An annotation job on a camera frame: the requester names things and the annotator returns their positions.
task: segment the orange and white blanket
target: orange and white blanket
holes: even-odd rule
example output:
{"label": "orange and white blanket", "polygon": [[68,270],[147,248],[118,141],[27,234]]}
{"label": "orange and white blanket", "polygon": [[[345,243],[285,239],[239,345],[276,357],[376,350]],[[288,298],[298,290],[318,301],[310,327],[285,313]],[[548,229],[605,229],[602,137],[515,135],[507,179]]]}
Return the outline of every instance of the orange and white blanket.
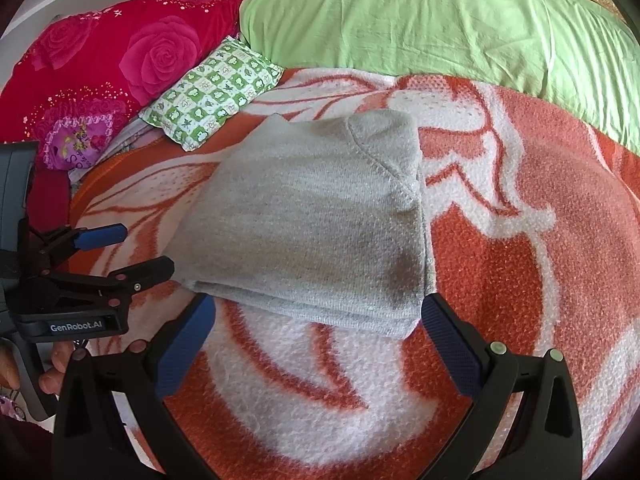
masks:
{"label": "orange and white blanket", "polygon": [[[587,476],[640,400],[640,159],[551,104],[437,75],[287,71],[200,150],[161,139],[92,171],[72,219],[130,234],[77,254],[72,270],[105,274],[160,254],[227,148],[266,116],[373,108],[417,120],[438,291],[487,340],[564,352]],[[173,282],[139,294],[129,333],[95,349],[151,338],[190,295]],[[225,480],[413,480],[468,407],[421,327],[397,341],[216,303],[215,328],[166,403]]]}

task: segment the small pillow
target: small pillow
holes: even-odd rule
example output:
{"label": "small pillow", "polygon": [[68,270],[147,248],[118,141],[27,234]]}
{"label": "small pillow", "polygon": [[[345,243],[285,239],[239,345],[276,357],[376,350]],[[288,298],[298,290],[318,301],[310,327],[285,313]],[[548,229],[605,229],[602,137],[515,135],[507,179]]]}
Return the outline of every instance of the small pillow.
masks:
{"label": "small pillow", "polygon": [[0,141],[36,164],[88,168],[111,139],[238,30],[242,0],[129,0],[49,25],[0,94]]}
{"label": "small pillow", "polygon": [[277,85],[284,69],[226,37],[140,118],[162,128],[185,152],[196,150],[240,107]]}

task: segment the folded gray sweater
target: folded gray sweater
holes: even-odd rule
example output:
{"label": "folded gray sweater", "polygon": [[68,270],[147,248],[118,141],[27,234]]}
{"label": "folded gray sweater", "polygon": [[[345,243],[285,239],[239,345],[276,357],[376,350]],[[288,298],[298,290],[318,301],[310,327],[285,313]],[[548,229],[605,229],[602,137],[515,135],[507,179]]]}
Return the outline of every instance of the folded gray sweater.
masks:
{"label": "folded gray sweater", "polygon": [[220,164],[166,254],[196,292],[407,337],[426,283],[412,117],[268,117]]}

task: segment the rose print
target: rose print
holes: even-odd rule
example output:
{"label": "rose print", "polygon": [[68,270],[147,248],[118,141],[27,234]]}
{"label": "rose print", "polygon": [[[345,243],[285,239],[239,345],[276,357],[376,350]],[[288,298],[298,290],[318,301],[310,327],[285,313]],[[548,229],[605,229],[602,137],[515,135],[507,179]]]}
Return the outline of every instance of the rose print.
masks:
{"label": "rose print", "polygon": [[120,70],[133,97],[145,106],[196,65],[201,54],[196,30],[178,16],[167,16],[131,37]]}
{"label": "rose print", "polygon": [[83,20],[81,16],[69,16],[50,25],[33,44],[31,62],[36,70],[50,66],[57,70],[75,56],[98,20]]}
{"label": "rose print", "polygon": [[107,143],[107,137],[104,135],[94,135],[91,138],[91,147],[94,150],[101,150],[105,147],[105,144]]}

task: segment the finger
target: finger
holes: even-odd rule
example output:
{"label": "finger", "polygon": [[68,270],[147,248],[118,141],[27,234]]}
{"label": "finger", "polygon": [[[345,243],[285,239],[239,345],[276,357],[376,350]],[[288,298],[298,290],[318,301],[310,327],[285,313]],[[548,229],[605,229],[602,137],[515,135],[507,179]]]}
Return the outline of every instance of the finger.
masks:
{"label": "finger", "polygon": [[66,372],[71,354],[74,352],[74,344],[71,341],[59,341],[53,343],[51,351],[51,363],[59,372]]}
{"label": "finger", "polygon": [[14,356],[2,343],[0,343],[0,384],[12,390],[20,388],[20,374],[15,365]]}
{"label": "finger", "polygon": [[59,395],[64,378],[65,375],[62,372],[55,368],[50,368],[40,376],[38,384],[40,385],[40,389],[46,394]]}

